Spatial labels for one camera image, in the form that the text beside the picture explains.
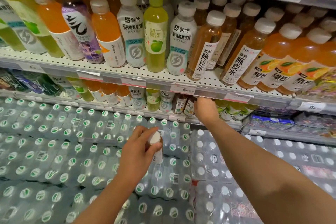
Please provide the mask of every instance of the orange drink bottle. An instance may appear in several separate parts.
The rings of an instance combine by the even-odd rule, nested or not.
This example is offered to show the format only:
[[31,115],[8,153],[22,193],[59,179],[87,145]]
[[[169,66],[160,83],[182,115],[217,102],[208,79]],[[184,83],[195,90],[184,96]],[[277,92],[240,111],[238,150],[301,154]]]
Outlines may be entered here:
[[313,23],[313,21],[314,17],[309,16],[308,14],[299,13],[293,18],[292,23],[302,28],[300,37],[304,37],[310,31],[309,26]]
[[107,102],[111,105],[119,103],[119,99],[117,98],[117,88],[118,84],[108,82],[101,83],[101,91],[103,92]]
[[216,10],[221,12],[227,2],[228,0],[211,0],[209,11]]
[[241,7],[233,3],[226,4],[224,7],[225,21],[222,25],[222,35],[219,40],[218,46],[212,55],[211,60],[208,61],[207,71],[214,70],[216,68],[217,61],[221,56],[226,44],[228,43],[230,36],[237,28],[237,17],[240,14]]
[[297,15],[298,13],[300,13],[303,8],[304,8],[303,5],[299,5],[299,4],[295,4],[295,3],[288,3],[286,5],[286,8],[285,8],[285,14],[281,18],[281,20],[279,20],[279,22],[276,24],[276,27],[275,27],[275,29],[273,31],[273,34],[274,33],[278,33],[278,31],[280,30],[280,28],[285,23],[288,23],[288,22],[292,21],[292,19],[295,17],[295,15]]
[[118,85],[117,98],[122,106],[130,106],[132,104],[132,96],[126,85]]
[[217,62],[220,68],[224,68],[224,66],[227,64],[246,32],[253,29],[255,24],[255,17],[259,14],[260,9],[260,5],[255,3],[247,3],[244,5],[243,12],[238,17],[237,28],[231,34]]
[[256,86],[269,72],[275,69],[281,59],[286,57],[292,48],[292,42],[302,32],[299,26],[287,23],[282,26],[279,33],[267,39],[265,47],[258,57],[239,78],[237,84],[245,89]]
[[[312,33],[320,34],[321,42],[328,41],[331,38],[331,35],[321,28],[312,29],[308,34]],[[312,81],[320,78],[336,66],[335,52],[335,42],[320,44],[317,47],[317,51],[313,53],[313,60],[302,67],[298,73],[285,81],[285,83],[276,90],[288,95],[305,88]]]
[[265,12],[264,17],[270,19],[271,21],[274,21],[275,23],[278,23],[278,21],[281,20],[284,14],[285,12],[282,9],[278,7],[270,7]]
[[126,62],[123,40],[116,17],[110,12],[107,0],[91,0],[92,25],[106,63],[121,67]]
[[193,55],[193,49],[195,47],[198,31],[201,28],[201,26],[203,26],[207,22],[207,16],[208,16],[207,10],[209,8],[210,0],[194,0],[194,4],[196,5],[196,12],[194,14],[194,19],[197,25],[197,30],[195,37],[191,43],[190,51],[188,53],[188,60],[187,60],[188,63],[190,62],[191,56]]
[[235,84],[266,44],[266,37],[274,30],[275,22],[260,18],[254,28],[248,31],[238,44],[236,50],[220,75],[225,85]]
[[300,72],[320,54],[320,45],[330,39],[331,35],[323,29],[315,28],[309,31],[306,37],[301,37],[292,42],[288,55],[282,59],[257,87],[265,92],[272,91],[283,85],[290,77]]
[[82,46],[63,18],[62,5],[55,0],[35,0],[35,2],[39,4],[37,12],[40,18],[65,56],[71,60],[83,59]]
[[221,38],[224,20],[225,15],[222,12],[210,11],[207,23],[199,29],[195,48],[185,72],[190,80],[198,81],[203,78],[208,60],[211,60]]
[[91,80],[83,80],[85,85],[89,88],[91,95],[98,102],[106,101],[105,95],[102,92],[102,83]]

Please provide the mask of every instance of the bottle label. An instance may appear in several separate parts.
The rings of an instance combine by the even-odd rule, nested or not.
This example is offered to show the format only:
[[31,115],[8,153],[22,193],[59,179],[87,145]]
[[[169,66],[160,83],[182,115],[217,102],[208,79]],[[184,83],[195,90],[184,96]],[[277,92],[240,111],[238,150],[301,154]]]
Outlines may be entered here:
[[215,68],[216,63],[217,63],[219,57],[221,56],[229,38],[230,38],[230,35],[231,35],[231,33],[223,33],[222,32],[222,36],[220,37],[217,48],[216,48],[214,54],[212,55],[211,60],[208,61],[208,66],[207,66],[208,70],[212,70],[212,69]]
[[127,96],[124,96],[124,97],[120,97],[120,96],[117,95],[117,97],[118,97],[122,106],[130,106],[132,104],[131,94],[128,94]]
[[185,106],[183,113],[187,116],[192,116],[194,114],[194,102],[191,101],[191,99],[188,99],[187,105]]
[[242,119],[244,119],[247,115],[249,115],[251,112],[253,112],[254,110],[251,110],[251,109],[249,109],[249,108],[244,108],[243,110],[241,110],[238,114],[236,114],[235,116],[234,116],[234,118],[236,119],[236,120],[242,120]]
[[207,68],[207,62],[209,59],[211,59],[213,53],[216,50],[216,47],[219,42],[216,43],[208,43],[205,42],[203,46],[203,50],[201,52],[201,55],[199,56],[197,65],[195,67],[195,71],[192,75],[194,79],[201,79],[203,77],[203,74]]
[[102,90],[97,90],[97,91],[91,91],[89,90],[91,95],[95,98],[96,101],[98,102],[104,102],[106,101],[105,95],[102,92]]
[[161,101],[171,103],[173,101],[175,93],[169,91],[161,91],[160,95],[161,95]]
[[147,103],[155,105],[160,101],[160,92],[147,92]]
[[304,63],[301,63],[287,55],[278,63],[275,69],[268,73],[262,83],[267,87],[275,89],[294,74],[298,73],[304,65]]
[[176,99],[176,106],[175,106],[175,110],[174,110],[174,112],[176,114],[180,114],[180,113],[183,112],[183,107],[185,106],[187,100],[188,100],[187,98],[185,98],[185,99],[177,98]]
[[107,65],[121,67],[126,62],[125,50],[121,36],[111,42],[103,42],[98,39],[99,46]]
[[117,103],[119,103],[119,99],[117,98],[116,92],[112,94],[104,94],[104,95],[109,104],[116,105]]
[[196,28],[190,22],[175,18],[170,31],[170,53],[167,69],[173,75],[180,75],[187,68],[188,53],[195,37]]
[[63,33],[50,32],[61,51],[71,60],[84,59],[82,46],[71,30]]
[[151,54],[160,54],[166,50],[168,22],[145,21],[145,46]]
[[195,37],[192,40],[191,47],[190,47],[190,50],[189,50],[189,53],[188,53],[188,63],[190,62],[190,59],[193,55],[193,49],[195,47],[196,37],[197,37],[198,31],[200,30],[200,28],[201,28],[201,26],[197,26],[197,28],[196,28]]
[[220,114],[223,120],[232,120],[234,116],[236,116],[240,110],[236,110],[231,106],[227,106]]
[[129,86],[129,91],[130,91],[133,99],[134,98],[141,99],[145,95],[145,89],[144,88]]
[[134,17],[118,17],[118,22],[125,40],[127,62],[132,67],[145,65],[145,34],[142,13]]
[[91,63],[101,63],[103,54],[100,50],[95,32],[90,25],[90,14],[86,5],[78,5],[76,9],[62,7],[65,22],[82,45],[85,58]]
[[50,35],[47,27],[40,19],[37,12],[30,9],[19,1],[7,0],[9,5],[16,11],[18,16],[23,20],[27,28],[36,36]]
[[225,61],[227,60],[230,52],[232,51],[232,48],[234,47],[234,45],[237,42],[238,37],[240,36],[240,33],[242,31],[239,29],[235,29],[232,33],[232,35],[230,36],[230,39],[228,40],[228,43],[226,44],[223,53],[220,57],[220,59],[218,60],[218,65],[223,66]]
[[235,57],[235,61],[223,77],[222,82],[231,85],[235,84],[260,52],[261,50],[251,49],[243,45]]
[[310,82],[320,78],[322,75],[327,73],[331,68],[326,67],[316,61],[311,61],[309,64],[304,66],[300,72],[294,74],[290,79],[288,79],[283,87],[290,91],[298,91],[307,86]]
[[241,79],[249,85],[257,85],[269,72],[277,67],[279,62],[280,59],[272,58],[265,52],[261,52]]

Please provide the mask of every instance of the hand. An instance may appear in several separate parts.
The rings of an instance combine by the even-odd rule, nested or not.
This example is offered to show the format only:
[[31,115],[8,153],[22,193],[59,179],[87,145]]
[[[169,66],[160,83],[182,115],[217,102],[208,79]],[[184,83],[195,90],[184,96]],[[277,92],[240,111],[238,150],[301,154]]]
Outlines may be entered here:
[[198,97],[194,102],[194,113],[205,126],[219,119],[215,101],[211,98]]
[[162,148],[162,143],[152,144],[146,150],[146,142],[159,128],[145,128],[137,126],[127,143],[122,148],[118,176],[135,188],[145,176],[154,154]]

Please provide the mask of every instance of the lime drink bottle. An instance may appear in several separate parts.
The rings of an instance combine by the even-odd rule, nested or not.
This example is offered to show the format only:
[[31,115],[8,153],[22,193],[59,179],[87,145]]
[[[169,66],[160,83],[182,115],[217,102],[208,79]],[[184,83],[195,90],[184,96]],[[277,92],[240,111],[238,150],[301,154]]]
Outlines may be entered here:
[[126,61],[132,67],[145,65],[144,14],[137,0],[120,0],[117,14],[121,34],[125,41]]
[[194,20],[196,5],[182,1],[179,5],[178,16],[170,25],[170,53],[167,69],[173,75],[180,75],[187,69],[188,53],[196,35],[197,24]]
[[64,53],[50,35],[47,27],[37,14],[37,4],[34,0],[7,0],[29,30],[40,40],[52,57],[62,57]]
[[149,71],[158,73],[165,68],[168,14],[162,7],[163,0],[149,0],[149,4],[143,16],[146,63]]
[[8,42],[13,50],[23,51],[27,49],[28,51],[35,54],[47,52],[41,42],[37,40],[36,36],[34,36],[33,33],[27,28],[27,26],[14,12],[13,8],[6,0],[0,0],[0,8],[0,22],[7,24],[13,30],[16,35],[16,39],[15,36],[12,36],[12,33],[7,33],[7,28],[3,30],[1,36],[3,34],[6,35],[3,36],[3,38],[6,40],[6,42]]

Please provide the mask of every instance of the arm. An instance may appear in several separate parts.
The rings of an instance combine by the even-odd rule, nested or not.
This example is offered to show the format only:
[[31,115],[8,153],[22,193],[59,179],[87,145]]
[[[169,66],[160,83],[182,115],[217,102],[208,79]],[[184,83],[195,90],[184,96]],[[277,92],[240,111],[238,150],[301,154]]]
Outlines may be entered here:
[[214,101],[198,98],[195,114],[264,223],[335,223],[336,201],[290,164],[233,130],[218,117]]
[[146,151],[146,142],[157,127],[147,129],[137,126],[122,149],[117,175],[103,192],[74,221],[74,224],[113,224],[122,205],[135,186],[144,177],[153,155],[162,147],[151,145]]

